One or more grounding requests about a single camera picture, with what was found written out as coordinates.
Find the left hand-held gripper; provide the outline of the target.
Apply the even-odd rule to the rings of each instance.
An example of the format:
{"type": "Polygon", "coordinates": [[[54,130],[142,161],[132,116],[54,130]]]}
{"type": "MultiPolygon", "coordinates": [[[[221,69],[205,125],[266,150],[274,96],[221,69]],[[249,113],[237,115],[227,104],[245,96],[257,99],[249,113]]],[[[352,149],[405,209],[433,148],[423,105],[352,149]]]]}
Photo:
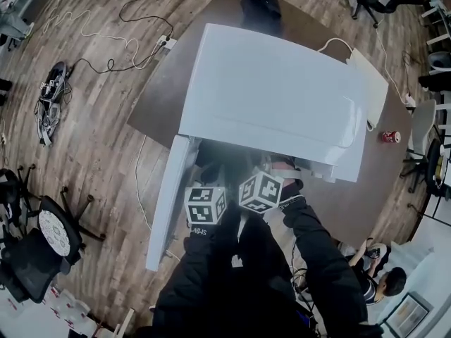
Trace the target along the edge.
{"type": "Polygon", "coordinates": [[[214,182],[214,169],[199,171],[197,181],[202,187],[185,189],[184,205],[187,221],[191,225],[217,225],[227,209],[225,167],[218,169],[214,182]]]}

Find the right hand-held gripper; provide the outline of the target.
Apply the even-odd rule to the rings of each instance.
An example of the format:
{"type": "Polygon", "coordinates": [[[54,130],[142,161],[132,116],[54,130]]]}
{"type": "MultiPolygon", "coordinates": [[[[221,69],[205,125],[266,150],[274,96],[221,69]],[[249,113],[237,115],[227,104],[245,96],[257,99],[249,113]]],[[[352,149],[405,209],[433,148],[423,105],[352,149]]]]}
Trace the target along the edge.
{"type": "Polygon", "coordinates": [[[285,163],[272,165],[268,152],[251,152],[250,164],[253,176],[239,186],[238,203],[240,207],[258,214],[265,214],[278,207],[283,179],[302,179],[301,170],[297,166],[285,163]]]}

